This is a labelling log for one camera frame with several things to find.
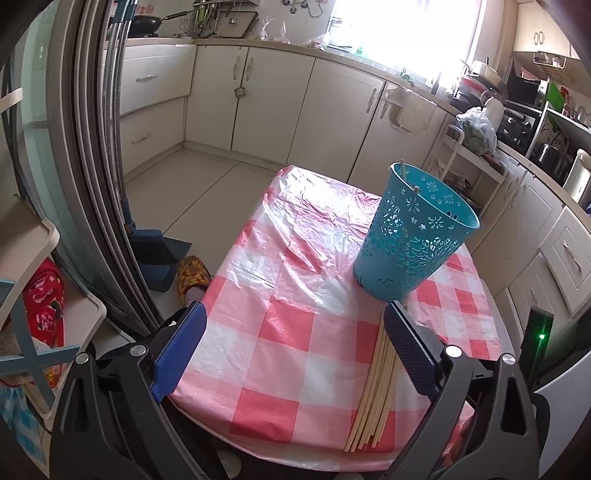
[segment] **chopstick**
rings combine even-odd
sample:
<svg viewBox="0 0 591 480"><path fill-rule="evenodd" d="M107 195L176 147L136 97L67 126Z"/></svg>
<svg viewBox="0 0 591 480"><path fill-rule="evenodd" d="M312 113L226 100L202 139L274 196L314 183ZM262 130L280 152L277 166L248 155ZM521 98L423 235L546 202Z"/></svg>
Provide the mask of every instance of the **chopstick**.
<svg viewBox="0 0 591 480"><path fill-rule="evenodd" d="M381 440L388 420L400 360L384 330L383 316L382 312L368 378L353 427L345 444L345 452L354 452L370 440L374 448Z"/></svg>

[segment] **bag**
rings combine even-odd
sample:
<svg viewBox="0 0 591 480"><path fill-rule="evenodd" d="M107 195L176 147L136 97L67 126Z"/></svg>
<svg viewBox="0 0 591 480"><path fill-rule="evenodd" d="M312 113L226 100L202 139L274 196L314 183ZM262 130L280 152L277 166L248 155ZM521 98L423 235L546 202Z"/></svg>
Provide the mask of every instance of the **bag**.
<svg viewBox="0 0 591 480"><path fill-rule="evenodd" d="M482 112L482 108L470 108L456 117L456 125L464 132L462 145L474 155L480 157L496 150L496 130L491 121Z"/></svg>

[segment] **cabinet door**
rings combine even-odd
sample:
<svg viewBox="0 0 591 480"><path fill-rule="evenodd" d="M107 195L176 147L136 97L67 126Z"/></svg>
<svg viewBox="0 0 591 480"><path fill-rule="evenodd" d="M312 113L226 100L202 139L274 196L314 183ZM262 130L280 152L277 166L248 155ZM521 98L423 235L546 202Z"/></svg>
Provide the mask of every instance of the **cabinet door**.
<svg viewBox="0 0 591 480"><path fill-rule="evenodd" d="M384 81L316 60L288 163L347 181Z"/></svg>
<svg viewBox="0 0 591 480"><path fill-rule="evenodd" d="M247 47L197 49L191 95L187 102L186 140L230 150Z"/></svg>
<svg viewBox="0 0 591 480"><path fill-rule="evenodd" d="M538 50L565 57L570 55L570 42L550 14L543 9L540 12L539 38Z"/></svg>
<svg viewBox="0 0 591 480"><path fill-rule="evenodd" d="M519 4L513 51L538 51L541 12L536 2Z"/></svg>
<svg viewBox="0 0 591 480"><path fill-rule="evenodd" d="M436 108L429 128L414 136L393 126L388 115L389 104L384 100L385 93L349 179L351 185L376 195L383 194L389 177L388 167L392 163L404 159L415 167L423 166L447 116L445 110Z"/></svg>
<svg viewBox="0 0 591 480"><path fill-rule="evenodd" d="M550 336L556 336L571 322L558 285L542 254L538 254L509 286L521 327L525 331L530 308L538 307L554 314Z"/></svg>
<svg viewBox="0 0 591 480"><path fill-rule="evenodd" d="M313 65L312 57L250 49L232 150L286 164Z"/></svg>
<svg viewBox="0 0 591 480"><path fill-rule="evenodd" d="M517 315L517 309L508 288L505 288L495 297L496 307L499 309L503 322L511 339L511 345L515 354L519 357L521 353L521 342L523 341L523 327Z"/></svg>
<svg viewBox="0 0 591 480"><path fill-rule="evenodd" d="M513 199L513 196L517 193L519 185L525 178L527 172L525 167L513 160L505 152L499 149L497 149L496 152L508 169L507 176L495 197L492 199L491 204L486 209L486 212L484 212L484 215L480 218L480 228L466 238L466 246L470 253L476 251L480 243L494 228L495 224Z"/></svg>
<svg viewBox="0 0 591 480"><path fill-rule="evenodd" d="M562 201L546 185L531 173L525 176L499 221L472 254L493 297L536 256L562 207Z"/></svg>

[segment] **cooking pot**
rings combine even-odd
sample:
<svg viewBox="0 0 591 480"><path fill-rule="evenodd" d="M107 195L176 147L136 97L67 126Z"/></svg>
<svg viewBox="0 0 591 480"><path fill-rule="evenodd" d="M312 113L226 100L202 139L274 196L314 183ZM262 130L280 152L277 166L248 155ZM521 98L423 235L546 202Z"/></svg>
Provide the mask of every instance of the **cooking pot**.
<svg viewBox="0 0 591 480"><path fill-rule="evenodd" d="M174 18L184 17L191 13L190 11L178 12L176 14L168 15L160 18L153 15L136 15L129 26L129 38L150 37L156 33L160 28L162 22L172 20Z"/></svg>

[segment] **drawer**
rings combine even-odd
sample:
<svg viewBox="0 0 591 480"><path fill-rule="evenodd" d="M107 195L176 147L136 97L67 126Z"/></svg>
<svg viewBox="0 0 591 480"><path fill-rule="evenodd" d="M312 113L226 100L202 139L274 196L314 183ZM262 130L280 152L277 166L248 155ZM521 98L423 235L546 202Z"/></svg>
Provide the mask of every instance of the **drawer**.
<svg viewBox="0 0 591 480"><path fill-rule="evenodd" d="M159 103L121 117L124 173L183 141L184 98Z"/></svg>
<svg viewBox="0 0 591 480"><path fill-rule="evenodd" d="M571 316L560 289L542 254L538 254L509 286L523 331L530 308L538 307L554 314L550 339L571 323Z"/></svg>
<svg viewBox="0 0 591 480"><path fill-rule="evenodd" d="M196 51L195 45L127 47L119 113L189 95Z"/></svg>
<svg viewBox="0 0 591 480"><path fill-rule="evenodd" d="M565 208L541 246L570 314L576 317L591 297L591 235Z"/></svg>

